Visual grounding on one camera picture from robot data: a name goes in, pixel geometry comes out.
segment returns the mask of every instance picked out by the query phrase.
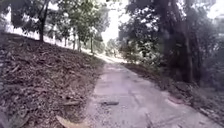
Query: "dead leaf on path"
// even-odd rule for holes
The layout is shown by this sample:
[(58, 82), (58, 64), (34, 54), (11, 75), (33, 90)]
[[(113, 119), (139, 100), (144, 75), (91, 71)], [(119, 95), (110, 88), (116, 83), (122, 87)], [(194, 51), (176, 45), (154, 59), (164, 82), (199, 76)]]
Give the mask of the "dead leaf on path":
[(63, 125), (65, 128), (88, 128), (84, 123), (75, 124), (60, 116), (56, 116), (56, 118), (60, 122), (60, 124)]
[(104, 101), (100, 103), (103, 106), (116, 106), (119, 104), (117, 101)]
[(11, 71), (11, 73), (14, 73), (14, 72), (17, 71), (18, 69), (19, 69), (19, 65), (16, 66), (16, 67)]

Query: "ground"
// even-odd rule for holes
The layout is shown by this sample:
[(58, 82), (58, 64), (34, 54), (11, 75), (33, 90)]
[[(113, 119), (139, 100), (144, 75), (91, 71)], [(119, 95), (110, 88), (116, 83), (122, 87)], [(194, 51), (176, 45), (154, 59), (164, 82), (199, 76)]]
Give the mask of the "ground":
[(153, 81), (161, 91), (168, 91), (181, 102), (224, 126), (224, 91), (212, 86), (193, 85), (175, 81), (142, 65), (123, 64), (141, 78)]
[(96, 57), (1, 34), (0, 128), (221, 128), (221, 94)]
[(116, 63), (104, 66), (86, 117), (90, 128), (221, 128)]
[(12, 34), (0, 37), (0, 127), (62, 128), (79, 122), (103, 62)]

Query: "dry leaf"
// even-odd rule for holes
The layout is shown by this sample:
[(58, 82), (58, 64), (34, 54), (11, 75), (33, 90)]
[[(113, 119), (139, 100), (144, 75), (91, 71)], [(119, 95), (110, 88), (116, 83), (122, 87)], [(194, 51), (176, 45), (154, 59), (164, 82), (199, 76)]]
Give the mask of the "dry leaf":
[(56, 118), (60, 122), (60, 124), (63, 125), (65, 128), (88, 128), (84, 123), (75, 124), (60, 116), (56, 116)]
[(8, 122), (8, 118), (4, 112), (0, 111), (0, 128), (10, 128), (10, 124)]
[[(5, 64), (0, 75), (4, 84), (1, 106), (7, 105), (6, 115), (20, 113), (22, 118), (12, 122), (24, 125), (21, 127), (35, 122), (33, 127), (53, 128), (57, 120), (52, 117), (58, 111), (65, 117), (81, 120), (89, 90), (94, 88), (94, 84), (89, 83), (96, 81), (101, 71), (99, 67), (103, 65), (93, 56), (5, 33), (0, 38), (0, 61)], [(31, 120), (23, 118), (26, 117), (24, 111), (29, 112)]]

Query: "fallen leaves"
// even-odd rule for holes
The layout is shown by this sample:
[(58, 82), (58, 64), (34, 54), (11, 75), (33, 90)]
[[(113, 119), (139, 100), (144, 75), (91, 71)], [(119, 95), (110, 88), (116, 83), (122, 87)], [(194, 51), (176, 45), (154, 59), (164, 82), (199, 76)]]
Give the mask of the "fallen leaves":
[(2, 34), (0, 45), (5, 53), (0, 108), (6, 108), (9, 118), (28, 115), (23, 128), (61, 128), (55, 115), (82, 119), (100, 75), (100, 60), (11, 34)]
[(29, 120), (29, 115), (18, 115), (14, 114), (10, 119), (6, 116), (4, 112), (0, 111), (0, 126), (2, 128), (22, 128)]
[(64, 119), (60, 116), (56, 116), (56, 118), (60, 122), (60, 124), (62, 126), (64, 126), (65, 128), (88, 128), (86, 126), (86, 124), (84, 124), (84, 123), (75, 124), (75, 123), (72, 123), (72, 122), (70, 122), (70, 121), (68, 121), (68, 120), (66, 120), (66, 119)]

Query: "vegetation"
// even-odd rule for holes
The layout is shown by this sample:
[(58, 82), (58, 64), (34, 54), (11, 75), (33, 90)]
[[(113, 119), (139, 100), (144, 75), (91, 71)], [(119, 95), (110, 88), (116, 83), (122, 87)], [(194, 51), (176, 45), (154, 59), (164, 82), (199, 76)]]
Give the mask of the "vegetation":
[(168, 74), (200, 84), (212, 77), (208, 63), (222, 49), (222, 41), (207, 12), (215, 1), (131, 1), (131, 19), (120, 26), (120, 51), (131, 62), (142, 62)]
[(107, 42), (107, 47), (105, 49), (106, 55), (107, 56), (113, 55), (114, 57), (116, 57), (116, 55), (118, 54), (118, 51), (117, 51), (118, 48), (119, 48), (119, 44), (117, 43), (117, 41), (114, 39), (110, 39)]
[(39, 33), (40, 41), (44, 41), (46, 35), (65, 40), (65, 46), (69, 39), (75, 45), (77, 36), (79, 51), (81, 42), (86, 45), (96, 35), (101, 36), (109, 25), (106, 4), (95, 0), (1, 0), (0, 11), (3, 14), (11, 11), (13, 26), (22, 28), (25, 33)]
[(3, 16), (0, 15), (0, 32), (6, 31), (6, 25), (7, 25), (7, 22), (5, 21)]

